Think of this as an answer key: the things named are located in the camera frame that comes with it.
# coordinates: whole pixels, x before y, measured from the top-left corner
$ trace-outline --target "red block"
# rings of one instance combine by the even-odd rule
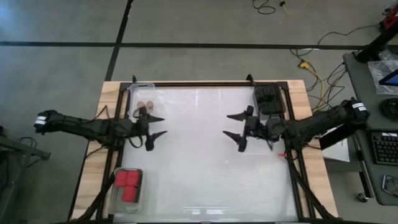
[[[116,174],[115,186],[124,187],[126,186],[126,181],[127,181],[127,171],[119,171]]]
[[[126,186],[123,191],[122,201],[123,202],[134,202],[136,197],[136,188],[134,186]]]
[[[126,185],[128,186],[136,186],[139,180],[139,172],[138,171],[129,171],[127,173]]]

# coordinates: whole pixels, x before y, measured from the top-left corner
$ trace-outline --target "plastic bag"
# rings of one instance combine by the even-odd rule
[[[379,81],[398,69],[398,60],[381,60],[377,62],[368,62],[371,71],[376,94],[398,95],[398,86],[380,85]]]

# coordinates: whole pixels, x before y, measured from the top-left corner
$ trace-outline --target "concrete floor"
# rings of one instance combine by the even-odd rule
[[[251,1],[242,0],[135,0],[123,42],[196,42],[240,44],[316,44],[329,31],[349,32],[377,24],[390,0],[287,1],[287,16],[277,11],[260,15]],[[115,42],[127,0],[0,1],[0,41]],[[349,36],[328,36],[322,44],[364,45],[376,27]],[[349,50],[314,50],[304,57],[326,78]],[[38,147],[52,152],[51,160],[29,169],[20,195],[19,216],[29,223],[65,221],[72,202],[87,141],[69,134],[34,134],[38,112],[91,118],[96,111],[111,58],[106,47],[0,47],[0,124],[11,138],[32,136]],[[120,50],[112,80],[242,80],[315,78],[297,68],[300,61],[288,50],[138,49]],[[346,87],[331,103],[354,96]],[[311,92],[319,96],[318,86]],[[310,99],[315,106],[317,100]],[[375,200],[359,203],[358,177],[330,174],[339,214],[347,220],[396,223],[396,207]]]

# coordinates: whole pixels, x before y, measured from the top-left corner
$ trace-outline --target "desk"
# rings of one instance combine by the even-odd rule
[[[259,82],[274,81],[275,80],[261,80]],[[286,82],[288,82],[289,85],[290,98],[292,101],[295,118],[304,119],[308,116],[311,116],[312,113],[310,103],[308,101],[307,92],[305,91],[304,82],[302,80],[289,80]],[[104,83],[101,92],[101,98],[99,99],[98,103],[98,113],[101,111],[104,105],[107,105],[109,108],[109,113],[114,114],[119,93],[119,86],[120,82]],[[126,107],[126,99],[127,97],[123,98],[121,111],[124,111],[124,108]],[[101,115],[100,118],[106,118],[105,114]],[[313,141],[311,142],[311,145],[318,146],[319,142]],[[100,145],[97,142],[90,142],[87,153],[99,147]],[[113,156],[113,166],[116,162],[116,153],[117,152],[114,152]],[[100,191],[106,154],[107,152],[104,149],[98,151],[95,154],[92,154],[85,161],[71,218],[79,217],[91,204],[97,193]],[[325,163],[323,161],[322,152],[318,149],[306,147],[305,149],[303,149],[303,158],[307,170],[308,181],[310,183],[312,191],[331,214],[333,214],[334,216],[338,216],[335,201],[330,188],[328,174],[326,172]],[[300,193],[300,199],[303,208],[305,208],[307,202],[302,192]]]
[[[370,112],[370,117],[366,123],[367,128],[396,132],[398,130],[398,123],[392,122],[386,118],[379,110],[379,103],[382,100],[393,98],[394,96],[376,94],[376,87],[374,86],[373,77],[368,69],[367,63],[358,62],[353,54],[344,54],[343,58],[353,84],[355,95],[358,100],[364,103]],[[353,137],[354,140],[358,142],[356,150],[362,155],[360,159],[365,165],[365,167],[363,167],[364,176],[361,177],[362,180],[365,178],[365,180],[363,180],[365,191],[367,187],[370,187],[367,182],[370,182],[379,204],[398,205],[398,199],[396,197],[385,193],[381,189],[383,175],[387,174],[397,177],[398,167],[376,165],[373,163],[373,152],[369,146],[366,131],[357,131]]]

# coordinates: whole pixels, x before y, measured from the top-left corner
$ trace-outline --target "wooden board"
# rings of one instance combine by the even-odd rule
[[[310,103],[308,101],[307,92],[305,91],[305,85],[303,80],[259,80],[258,82],[276,82],[284,81],[289,84],[290,98],[292,100],[292,106],[294,111],[295,119],[304,119],[312,115]],[[104,105],[109,108],[109,114],[111,117],[114,116],[116,109],[116,101],[118,98],[120,82],[104,82],[101,98],[99,99],[97,112],[99,113]],[[124,111],[126,106],[127,97],[123,98],[122,110]],[[106,115],[102,114],[100,118],[105,118]],[[319,142],[313,140],[312,146],[319,147]],[[97,142],[90,142],[88,147],[88,153],[99,148],[100,145]],[[314,194],[317,196],[323,206],[334,216],[337,216],[337,209],[333,198],[333,193],[330,188],[328,174],[326,172],[325,162],[323,161],[322,152],[318,149],[306,147],[303,149],[303,157],[305,161],[305,167],[307,170],[308,180],[310,187]],[[92,154],[85,161],[83,173],[81,175],[81,181],[78,189],[78,194],[75,202],[75,207],[72,213],[72,219],[78,218],[84,213],[86,208],[94,200],[98,192],[100,191],[101,182],[103,178],[104,165],[106,160],[106,149]],[[306,199],[302,191],[300,191],[300,198],[302,201],[303,208],[307,207]],[[107,209],[104,211],[104,217],[107,217]],[[305,214],[308,215],[308,209],[304,209]]]

